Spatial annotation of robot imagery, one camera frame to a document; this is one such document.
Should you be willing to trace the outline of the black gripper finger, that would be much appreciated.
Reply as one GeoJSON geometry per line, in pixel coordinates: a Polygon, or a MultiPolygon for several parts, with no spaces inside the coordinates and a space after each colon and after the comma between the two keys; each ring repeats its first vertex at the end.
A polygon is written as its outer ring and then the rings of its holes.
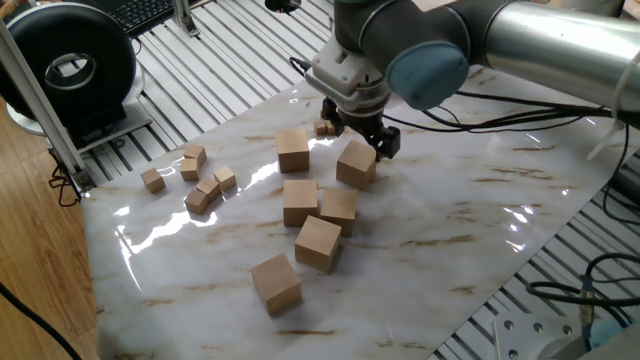
{"type": "Polygon", "coordinates": [[[337,137],[342,135],[344,132],[344,124],[339,116],[339,110],[336,103],[329,97],[325,97],[322,102],[320,116],[324,121],[331,125],[333,128],[333,135],[337,137]]]}
{"type": "Polygon", "coordinates": [[[375,150],[376,161],[392,159],[400,150],[401,133],[396,127],[386,127],[382,122],[371,123],[357,130],[375,150]]]}

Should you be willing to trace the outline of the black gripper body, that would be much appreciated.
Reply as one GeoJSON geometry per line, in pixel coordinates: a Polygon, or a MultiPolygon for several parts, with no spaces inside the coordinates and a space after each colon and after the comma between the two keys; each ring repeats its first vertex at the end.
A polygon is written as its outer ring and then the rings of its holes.
{"type": "Polygon", "coordinates": [[[337,109],[339,123],[356,132],[380,132],[384,128],[384,112],[380,109],[368,112],[348,112],[337,109]]]}

